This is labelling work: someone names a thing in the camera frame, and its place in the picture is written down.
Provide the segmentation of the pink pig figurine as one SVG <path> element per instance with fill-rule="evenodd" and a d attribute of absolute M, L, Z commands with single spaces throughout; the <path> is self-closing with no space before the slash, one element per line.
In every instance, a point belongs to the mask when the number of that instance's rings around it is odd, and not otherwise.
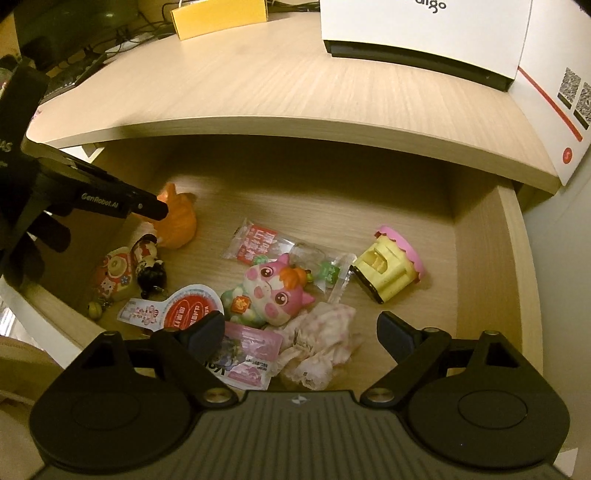
<path fill-rule="evenodd" d="M 305 291 L 308 274 L 290 256 L 252 265 L 242 282 L 221 295 L 225 319 L 252 328 L 280 327 L 315 302 Z"/>

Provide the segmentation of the clear red snack wrapper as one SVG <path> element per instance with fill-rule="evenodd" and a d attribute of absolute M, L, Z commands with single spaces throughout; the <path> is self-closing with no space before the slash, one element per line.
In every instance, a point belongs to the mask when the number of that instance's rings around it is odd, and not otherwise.
<path fill-rule="evenodd" d="M 349 268 L 356 260 L 353 253 L 284 235 L 245 218 L 221 257 L 252 266 L 276 261 L 283 254 L 287 254 L 291 267 L 307 272 L 308 287 L 318 299 L 328 303 L 341 301 L 351 278 Z"/>

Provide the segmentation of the white aigo computer case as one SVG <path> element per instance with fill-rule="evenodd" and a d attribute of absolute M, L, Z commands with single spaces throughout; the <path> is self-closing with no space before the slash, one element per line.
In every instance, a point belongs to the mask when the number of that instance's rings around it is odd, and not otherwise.
<path fill-rule="evenodd" d="M 503 0 L 325 0 L 322 41 L 334 57 L 428 69 L 506 92 L 532 3 Z"/>

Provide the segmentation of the black monitor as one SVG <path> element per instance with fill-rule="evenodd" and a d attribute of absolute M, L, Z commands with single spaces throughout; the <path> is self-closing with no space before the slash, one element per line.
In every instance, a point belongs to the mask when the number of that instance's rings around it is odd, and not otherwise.
<path fill-rule="evenodd" d="M 20 52 L 35 61 L 64 60 L 92 38 L 139 14 L 137 1 L 23 1 L 14 11 Z"/>

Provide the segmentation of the yellow cardboard box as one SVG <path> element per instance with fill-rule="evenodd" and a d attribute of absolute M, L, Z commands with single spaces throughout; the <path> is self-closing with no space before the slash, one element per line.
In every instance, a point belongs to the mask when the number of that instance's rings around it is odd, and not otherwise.
<path fill-rule="evenodd" d="M 183 41 L 197 36 L 269 20 L 264 0 L 194 1 L 171 11 L 178 38 Z"/>

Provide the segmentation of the yellow pink toy cake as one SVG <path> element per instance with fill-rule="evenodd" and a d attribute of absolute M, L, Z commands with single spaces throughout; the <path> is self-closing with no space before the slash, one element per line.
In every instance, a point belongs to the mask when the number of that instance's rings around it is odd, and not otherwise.
<path fill-rule="evenodd" d="M 382 225 L 372 245 L 353 262 L 351 271 L 377 303 L 384 304 L 411 283 L 420 282 L 425 267 L 404 236 Z"/>

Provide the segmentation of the pink card packet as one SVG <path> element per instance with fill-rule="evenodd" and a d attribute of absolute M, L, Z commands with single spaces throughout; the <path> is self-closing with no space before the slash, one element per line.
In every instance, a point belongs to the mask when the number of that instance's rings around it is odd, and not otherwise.
<path fill-rule="evenodd" d="M 274 331 L 226 322 L 221 344 L 204 366 L 228 386 L 266 390 L 282 344 Z"/>

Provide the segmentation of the black white doll keychain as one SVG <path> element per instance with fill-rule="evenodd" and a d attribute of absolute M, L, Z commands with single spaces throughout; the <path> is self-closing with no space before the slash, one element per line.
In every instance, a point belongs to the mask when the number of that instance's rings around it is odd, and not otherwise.
<path fill-rule="evenodd" d="M 131 258 L 141 298 L 162 293 L 167 277 L 164 262 L 158 256 L 156 236 L 151 233 L 142 235 L 131 248 Z"/>

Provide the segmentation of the red toy camera keychain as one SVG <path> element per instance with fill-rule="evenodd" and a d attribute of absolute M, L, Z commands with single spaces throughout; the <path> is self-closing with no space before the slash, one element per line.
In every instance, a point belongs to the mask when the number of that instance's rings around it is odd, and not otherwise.
<path fill-rule="evenodd" d="M 87 314 L 98 320 L 108 306 L 134 295 L 136 282 L 131 251 L 120 247 L 107 253 L 95 269 Z"/>

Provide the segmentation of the black keyboard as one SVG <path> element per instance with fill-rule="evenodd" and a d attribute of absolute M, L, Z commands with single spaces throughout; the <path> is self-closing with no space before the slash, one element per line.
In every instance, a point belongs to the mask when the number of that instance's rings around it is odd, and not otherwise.
<path fill-rule="evenodd" d="M 40 103 L 43 104 L 81 85 L 104 66 L 107 57 L 107 53 L 87 55 L 61 71 L 50 80 Z"/>

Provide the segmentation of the red round paddle snack pack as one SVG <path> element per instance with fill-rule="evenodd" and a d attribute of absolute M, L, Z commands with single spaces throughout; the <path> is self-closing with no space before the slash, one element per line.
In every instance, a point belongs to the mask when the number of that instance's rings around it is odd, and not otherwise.
<path fill-rule="evenodd" d="M 119 311 L 117 320 L 150 331 L 185 330 L 213 311 L 224 313 L 221 298 L 208 286 L 191 284 L 162 301 L 132 298 Z"/>

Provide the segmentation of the orange plastic capsule half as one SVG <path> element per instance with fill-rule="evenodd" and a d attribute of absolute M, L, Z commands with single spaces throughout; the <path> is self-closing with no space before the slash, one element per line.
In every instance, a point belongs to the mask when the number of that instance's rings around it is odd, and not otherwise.
<path fill-rule="evenodd" d="M 168 213 L 162 220 L 149 220 L 160 248 L 178 249 L 193 239 L 197 232 L 195 197 L 192 193 L 178 193 L 174 183 L 167 183 L 157 196 L 166 204 Z"/>

